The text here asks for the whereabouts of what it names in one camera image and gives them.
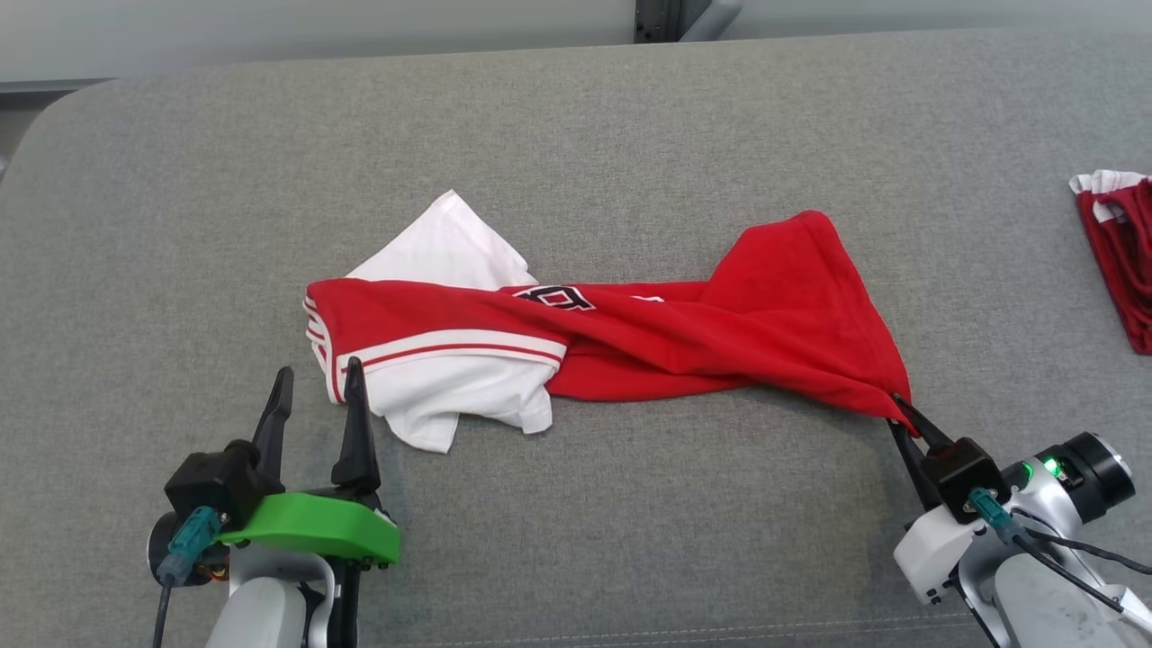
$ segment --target green 3d-printed part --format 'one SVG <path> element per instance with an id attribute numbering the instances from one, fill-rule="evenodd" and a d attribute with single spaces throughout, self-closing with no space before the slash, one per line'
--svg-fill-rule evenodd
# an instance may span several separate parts
<path id="1" fill-rule="evenodd" d="M 400 560 L 400 530 L 391 520 L 355 502 L 306 492 L 265 497 L 248 526 L 217 540 L 225 544 L 247 540 L 371 564 Z"/>

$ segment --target black cable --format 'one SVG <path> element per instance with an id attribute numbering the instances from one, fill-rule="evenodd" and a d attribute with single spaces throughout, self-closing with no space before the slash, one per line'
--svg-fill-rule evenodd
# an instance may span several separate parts
<path id="1" fill-rule="evenodd" d="M 1085 594 L 1087 594 L 1092 598 L 1096 598 L 1100 603 L 1104 603 L 1113 612 L 1116 612 L 1117 615 L 1123 615 L 1124 613 L 1124 609 L 1120 605 L 1120 603 L 1116 603 L 1111 597 L 1108 597 L 1107 595 L 1102 594 L 1099 589 L 1097 589 L 1097 588 L 1092 587 L 1091 585 L 1082 581 L 1079 578 L 1076 577 L 1076 574 L 1069 572 L 1060 563 L 1056 563 L 1055 560 L 1053 560 L 1052 558 L 1049 558 L 1046 553 L 1044 553 L 1043 551 L 1040 551 L 1039 549 L 1037 549 L 1036 545 L 1032 543 L 1031 540 L 1017 535 L 1017 536 L 1015 536 L 1013 538 L 1013 541 L 1021 549 L 1023 549 L 1024 551 L 1026 551 L 1029 556 L 1031 556 L 1031 557 L 1036 558 L 1037 560 L 1039 560 L 1040 564 L 1043 564 L 1045 567 L 1048 567 L 1053 572 L 1060 574 L 1060 577 L 1063 578 L 1064 580 L 1067 580 L 1068 582 L 1070 582 L 1070 583 L 1075 585 L 1076 587 L 1083 589 Z"/>
<path id="2" fill-rule="evenodd" d="M 1085 553 L 1091 553 L 1097 558 L 1104 558 L 1105 560 L 1114 560 L 1134 572 L 1139 572 L 1145 575 L 1152 575 L 1152 567 L 1147 565 L 1142 565 L 1136 560 L 1132 560 L 1131 558 L 1121 556 L 1120 553 L 1113 553 L 1112 551 L 1100 549 L 1099 547 L 1093 547 L 1086 542 L 1079 542 L 1078 540 L 1068 540 L 1064 537 L 1060 537 L 1058 535 L 1048 535 L 1046 533 L 1041 533 L 1033 529 L 1028 529 L 1028 534 L 1037 540 L 1043 540 L 1045 542 L 1051 542 L 1053 544 L 1067 547 L 1068 549 L 1076 549 Z"/>
<path id="3" fill-rule="evenodd" d="M 164 588 L 160 590 L 160 609 L 156 611 L 156 630 L 152 632 L 152 648 L 160 648 L 164 642 L 164 621 L 168 618 L 168 598 L 172 596 L 172 586 L 175 579 L 165 577 Z"/>

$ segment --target gray cushion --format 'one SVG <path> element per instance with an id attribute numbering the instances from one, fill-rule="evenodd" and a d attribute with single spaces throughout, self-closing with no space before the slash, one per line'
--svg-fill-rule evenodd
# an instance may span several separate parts
<path id="1" fill-rule="evenodd" d="M 1152 359 L 1128 347 L 1066 182 L 1152 167 L 1147 36 L 957 31 L 257 63 L 51 107 L 0 184 L 0 611 L 16 646 L 144 645 L 142 548 L 191 451 L 296 368 L 285 481 L 343 410 L 304 286 L 456 189 L 543 281 L 699 279 L 750 225 L 827 212 L 916 402 L 1002 461 L 1089 429 L 1146 490 Z M 402 564 L 362 646 L 976 646 L 892 550 L 917 503 L 882 421 L 773 390 L 559 400 L 450 455 L 378 427 Z M 1152 556 L 1137 499 L 1087 534 Z M 1145 595 L 1147 583 L 1111 567 Z M 223 589 L 177 590 L 166 646 Z"/>

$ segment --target teal connector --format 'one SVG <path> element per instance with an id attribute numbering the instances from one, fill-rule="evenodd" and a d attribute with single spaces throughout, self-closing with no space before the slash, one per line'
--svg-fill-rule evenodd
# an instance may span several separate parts
<path id="1" fill-rule="evenodd" d="M 174 585 L 184 585 L 200 553 L 215 543 L 222 526 L 220 517 L 212 508 L 200 506 L 192 511 L 176 532 L 176 536 L 168 543 L 168 555 L 156 570 L 160 582 L 170 578 Z"/>
<path id="2" fill-rule="evenodd" d="M 1000 542 L 1013 544 L 1015 542 L 1014 538 L 1017 536 L 1028 538 L 1024 527 L 1016 523 L 1016 520 L 1011 518 L 1011 513 L 1005 511 L 1005 507 L 996 502 L 995 497 L 992 497 L 988 489 L 973 489 L 968 496 L 968 502 L 980 514 L 980 518 L 996 532 L 996 537 L 1000 538 Z"/>

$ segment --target metal bracket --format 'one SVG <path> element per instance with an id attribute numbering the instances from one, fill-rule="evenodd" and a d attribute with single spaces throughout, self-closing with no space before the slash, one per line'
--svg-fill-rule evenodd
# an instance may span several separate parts
<path id="1" fill-rule="evenodd" d="M 715 40 L 742 6 L 741 0 L 636 0 L 632 43 Z"/>

